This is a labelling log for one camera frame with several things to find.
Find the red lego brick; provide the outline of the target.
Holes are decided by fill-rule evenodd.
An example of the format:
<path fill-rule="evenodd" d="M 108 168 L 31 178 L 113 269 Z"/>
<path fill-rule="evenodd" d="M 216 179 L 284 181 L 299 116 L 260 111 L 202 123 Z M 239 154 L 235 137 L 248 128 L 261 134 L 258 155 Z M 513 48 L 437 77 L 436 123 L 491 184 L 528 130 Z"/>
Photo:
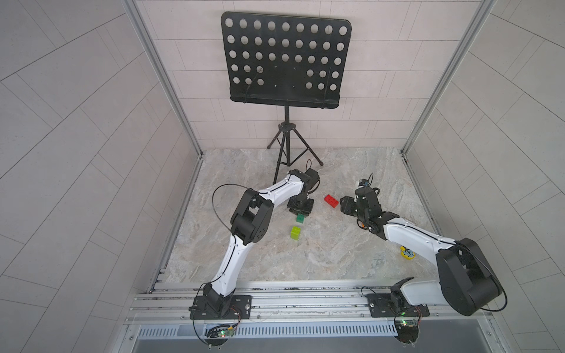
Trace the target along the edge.
<path fill-rule="evenodd" d="M 339 201 L 332 197 L 331 195 L 326 195 L 324 198 L 325 202 L 329 204 L 329 206 L 336 208 L 339 205 Z"/>

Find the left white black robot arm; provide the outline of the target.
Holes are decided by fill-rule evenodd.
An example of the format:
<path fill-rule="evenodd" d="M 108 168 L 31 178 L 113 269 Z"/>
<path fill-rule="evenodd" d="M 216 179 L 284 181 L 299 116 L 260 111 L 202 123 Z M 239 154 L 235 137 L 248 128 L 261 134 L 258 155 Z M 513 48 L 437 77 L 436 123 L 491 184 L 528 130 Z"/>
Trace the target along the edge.
<path fill-rule="evenodd" d="M 291 213 L 309 216 L 314 200 L 310 198 L 319 185 L 314 169 L 291 170 L 274 185 L 256 191 L 247 189 L 230 219 L 230 245 L 216 278 L 204 285 L 203 293 L 211 299 L 228 298 L 235 291 L 238 275 L 254 244 L 267 233 L 276 207 L 284 204 Z"/>

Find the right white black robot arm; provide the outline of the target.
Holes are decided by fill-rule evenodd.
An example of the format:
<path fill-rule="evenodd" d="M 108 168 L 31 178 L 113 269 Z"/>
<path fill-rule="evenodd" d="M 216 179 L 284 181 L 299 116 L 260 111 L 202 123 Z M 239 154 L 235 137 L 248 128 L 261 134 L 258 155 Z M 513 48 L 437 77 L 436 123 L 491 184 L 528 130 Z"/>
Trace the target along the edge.
<path fill-rule="evenodd" d="M 396 213 L 383 211 L 378 188 L 360 186 L 354 197 L 342 197 L 340 210 L 356 219 L 358 227 L 398 244 L 403 256 L 419 255 L 438 272 L 437 280 L 407 277 L 391 286 L 389 305 L 395 313 L 410 307 L 449 305 L 463 316 L 471 316 L 495 298 L 508 298 L 478 244 L 464 238 L 452 238 L 428 232 Z"/>

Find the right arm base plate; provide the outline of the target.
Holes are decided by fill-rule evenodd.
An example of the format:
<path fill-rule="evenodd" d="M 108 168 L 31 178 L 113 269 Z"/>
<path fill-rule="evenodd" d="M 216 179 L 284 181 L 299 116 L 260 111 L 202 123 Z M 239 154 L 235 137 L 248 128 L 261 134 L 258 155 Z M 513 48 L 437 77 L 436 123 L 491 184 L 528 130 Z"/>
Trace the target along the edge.
<path fill-rule="evenodd" d="M 372 318 L 428 317 L 430 311 L 425 305 L 412 306 L 403 299 L 394 299 L 392 294 L 364 294 Z"/>

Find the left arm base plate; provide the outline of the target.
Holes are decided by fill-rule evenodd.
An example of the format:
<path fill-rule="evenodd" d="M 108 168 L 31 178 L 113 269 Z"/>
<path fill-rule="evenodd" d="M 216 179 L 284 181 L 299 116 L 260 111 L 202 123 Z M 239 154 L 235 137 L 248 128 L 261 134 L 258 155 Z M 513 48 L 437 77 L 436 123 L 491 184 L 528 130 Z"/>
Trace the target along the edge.
<path fill-rule="evenodd" d="M 195 298 L 190 311 L 191 320 L 249 319 L 252 296 L 231 296 L 213 301 L 206 296 Z"/>

